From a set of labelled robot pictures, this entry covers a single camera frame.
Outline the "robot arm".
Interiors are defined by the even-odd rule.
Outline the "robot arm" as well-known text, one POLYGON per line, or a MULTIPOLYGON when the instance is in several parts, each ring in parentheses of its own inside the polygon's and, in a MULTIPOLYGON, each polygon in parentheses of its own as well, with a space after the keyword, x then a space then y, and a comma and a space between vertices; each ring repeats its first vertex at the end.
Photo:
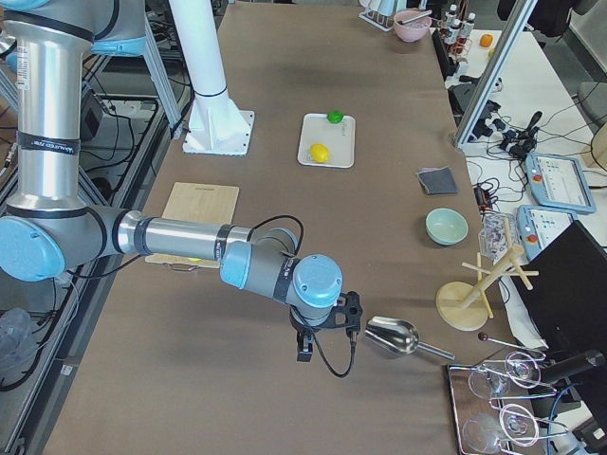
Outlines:
POLYGON ((322 254, 301 257, 301 233, 266 219, 254 227, 146 216, 129 209, 135 156, 107 156, 81 168, 83 82, 96 75, 85 57, 141 58, 151 74, 168 126, 194 153, 244 155, 254 115, 231 100, 212 5, 174 1, 172 35, 189 72, 192 111, 175 101, 142 1, 5 1, 6 32, 15 41, 18 181, 1 219, 1 267, 37 282, 73 272, 106 256, 167 254, 216 261, 221 279, 284 304, 296 330, 297 357, 322 349, 322 329, 360 331, 359 296, 342 288, 340 267, 322 254), (79 193, 82 174, 101 182, 101 204, 79 193))

